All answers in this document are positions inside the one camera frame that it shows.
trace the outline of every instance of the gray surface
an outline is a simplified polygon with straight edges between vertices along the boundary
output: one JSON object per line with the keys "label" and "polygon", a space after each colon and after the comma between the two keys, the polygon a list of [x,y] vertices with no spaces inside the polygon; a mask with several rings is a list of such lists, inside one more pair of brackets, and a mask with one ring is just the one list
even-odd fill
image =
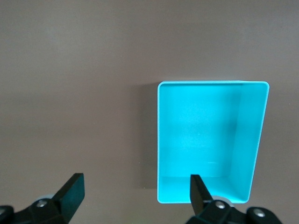
{"label": "gray surface", "polygon": [[156,200],[156,85],[271,86],[249,203],[297,223],[298,1],[1,1],[0,203],[84,172],[84,223],[177,223]]}

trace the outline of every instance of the rectangular container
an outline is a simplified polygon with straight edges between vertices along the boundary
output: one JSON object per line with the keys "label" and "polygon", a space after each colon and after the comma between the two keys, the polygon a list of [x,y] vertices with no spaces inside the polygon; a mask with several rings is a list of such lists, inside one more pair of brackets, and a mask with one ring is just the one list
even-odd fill
{"label": "rectangular container", "polygon": [[162,82],[158,201],[190,203],[190,175],[199,174],[211,195],[247,202],[268,93],[266,82]]}

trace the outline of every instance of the plastic bin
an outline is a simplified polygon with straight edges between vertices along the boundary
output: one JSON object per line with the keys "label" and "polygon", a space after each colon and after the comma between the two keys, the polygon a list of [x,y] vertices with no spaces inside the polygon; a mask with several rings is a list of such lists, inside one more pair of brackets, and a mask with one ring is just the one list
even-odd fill
{"label": "plastic bin", "polygon": [[160,203],[190,203],[190,175],[211,195],[249,200],[269,85],[164,81],[158,86]]}

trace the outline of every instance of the turquoise plastic bin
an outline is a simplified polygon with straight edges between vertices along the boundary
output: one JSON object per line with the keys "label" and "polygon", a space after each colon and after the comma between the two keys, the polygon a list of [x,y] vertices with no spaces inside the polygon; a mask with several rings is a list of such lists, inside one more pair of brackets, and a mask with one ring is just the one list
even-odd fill
{"label": "turquoise plastic bin", "polygon": [[266,82],[162,82],[158,201],[190,203],[190,175],[199,174],[211,195],[247,202],[268,93]]}

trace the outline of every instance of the black plastic part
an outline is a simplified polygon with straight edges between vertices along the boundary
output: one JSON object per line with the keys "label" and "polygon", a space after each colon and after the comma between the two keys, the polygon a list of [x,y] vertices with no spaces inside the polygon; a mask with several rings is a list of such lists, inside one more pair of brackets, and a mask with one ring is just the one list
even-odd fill
{"label": "black plastic part", "polygon": [[9,205],[0,206],[0,223],[8,223],[11,221],[14,215],[14,208]]}
{"label": "black plastic part", "polygon": [[202,212],[204,207],[213,201],[210,192],[199,175],[191,175],[190,179],[190,200],[197,215]]}
{"label": "black plastic part", "polygon": [[282,224],[268,209],[251,207],[244,214],[224,201],[214,201],[199,175],[191,175],[190,200],[196,216],[187,224]]}
{"label": "black plastic part", "polygon": [[69,223],[85,196],[83,174],[74,174],[53,196],[61,215]]}
{"label": "black plastic part", "polygon": [[232,207],[227,217],[226,224],[246,224],[246,214]]}
{"label": "black plastic part", "polygon": [[[221,202],[224,207],[218,208],[216,204]],[[224,224],[229,216],[231,207],[224,201],[212,201],[209,203],[202,213],[192,217],[187,224]]]}
{"label": "black plastic part", "polygon": [[[259,217],[254,213],[254,210],[258,209],[264,213],[264,217]],[[249,224],[282,224],[282,222],[277,218],[277,216],[268,209],[250,207],[247,209],[247,223]]]}
{"label": "black plastic part", "polygon": [[74,174],[52,199],[44,198],[14,213],[0,206],[0,224],[68,224],[85,195],[83,174]]}

